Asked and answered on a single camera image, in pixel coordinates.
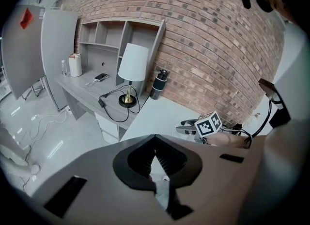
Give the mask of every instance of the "gray desk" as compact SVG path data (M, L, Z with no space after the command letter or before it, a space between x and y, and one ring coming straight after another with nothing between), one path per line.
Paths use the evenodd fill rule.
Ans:
M108 117L105 110L101 108L98 103L98 98L100 95L118 89L125 84L122 83L118 86L115 86L115 80L109 78L101 82L96 82L93 86L90 87L85 85L89 82L92 82L93 78L99 74L100 73L95 71L88 71L80 77L64 78L62 75L59 75L55 79L59 85L61 85L68 101L68 105L70 106L72 114L76 120L78 120L87 111L92 115L97 113L105 119L127 130L132 121L137 116L136 114L130 112L127 121L121 123L115 122ZM122 90L124 92L127 91L126 87L124 87ZM121 92L115 92L109 95L108 98L103 98L104 102L107 104L106 109L108 113L115 120L125 120L127 117L127 109L121 107L118 103L118 98L121 94ZM139 97L140 105L145 102L146 98L147 96ZM136 105L135 107L131 108L131 110L137 112L139 110L139 106Z

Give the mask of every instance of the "gold lamp stem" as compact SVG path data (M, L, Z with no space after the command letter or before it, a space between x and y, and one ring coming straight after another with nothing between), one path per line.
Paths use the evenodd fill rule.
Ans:
M125 96L125 98L123 100L126 104L132 103L132 99L131 99L131 96L130 96L130 91L131 91L131 81L129 82L128 91L127 91L127 94L126 94L126 96Z

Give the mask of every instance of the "thermos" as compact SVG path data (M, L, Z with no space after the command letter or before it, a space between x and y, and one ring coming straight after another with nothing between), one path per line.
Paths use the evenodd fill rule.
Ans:
M152 91L150 93L150 98L158 99L161 91L164 89L167 82L167 71L162 69L160 70L159 74L156 76Z

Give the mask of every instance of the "white tiled floor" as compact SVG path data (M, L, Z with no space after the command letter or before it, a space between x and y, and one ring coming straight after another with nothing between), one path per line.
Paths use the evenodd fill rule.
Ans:
M97 120L89 113L84 114L79 120L75 120L68 112L62 112L57 117L45 118L40 124L40 132L37 139L41 138L47 122L57 120L63 123L49 123L43 138L35 142L29 156L30 163L36 163L41 171L36 179L30 178L25 186L25 192L32 195L34 191L53 173L79 157L83 153L109 145L104 141ZM23 148L32 145L27 131L31 131L34 137L37 133L40 119L48 115L58 114L54 104L47 95L46 90L36 98L31 93L26 101L22 98L15 100L10 94L0 102L0 120L4 124L15 141L20 142ZM22 189L23 180L20 177L7 174L9 182Z

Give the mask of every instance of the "cubby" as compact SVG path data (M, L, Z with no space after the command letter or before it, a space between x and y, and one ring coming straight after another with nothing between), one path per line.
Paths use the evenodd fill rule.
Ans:
M79 42L82 67L84 71L94 70L108 74L115 86L122 83L128 84L127 80L118 76L126 46L131 43L146 47L149 49L146 78L144 81L132 84L141 96L165 29L165 20L156 23L114 18L83 23Z

